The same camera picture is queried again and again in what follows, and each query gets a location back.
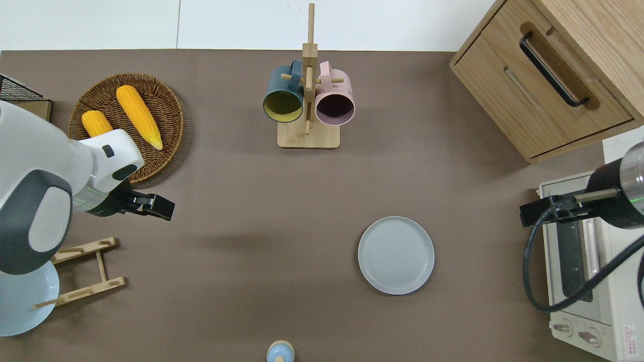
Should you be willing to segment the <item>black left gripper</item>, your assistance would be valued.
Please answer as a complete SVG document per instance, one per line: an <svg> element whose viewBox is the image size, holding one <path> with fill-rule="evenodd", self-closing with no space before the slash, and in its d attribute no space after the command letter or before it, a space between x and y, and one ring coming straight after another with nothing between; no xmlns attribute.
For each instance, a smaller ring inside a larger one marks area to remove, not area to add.
<svg viewBox="0 0 644 362"><path fill-rule="evenodd" d="M136 192L129 179L125 179L109 192L98 206L87 211L94 216L111 216L116 213L133 213L144 216L143 205L148 205L148 214L166 221L173 217L176 204L161 195Z"/></svg>

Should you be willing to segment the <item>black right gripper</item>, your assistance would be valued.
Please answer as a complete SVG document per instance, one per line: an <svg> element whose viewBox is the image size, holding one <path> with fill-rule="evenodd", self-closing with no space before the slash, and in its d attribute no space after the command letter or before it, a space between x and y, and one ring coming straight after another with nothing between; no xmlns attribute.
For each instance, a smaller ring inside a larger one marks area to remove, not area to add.
<svg viewBox="0 0 644 362"><path fill-rule="evenodd" d="M552 195L551 200L535 200L519 207L519 216L523 227L530 227L536 224L538 218L552 204L557 208L550 214L551 223L576 222L593 217L590 209L577 202L577 195Z"/></svg>

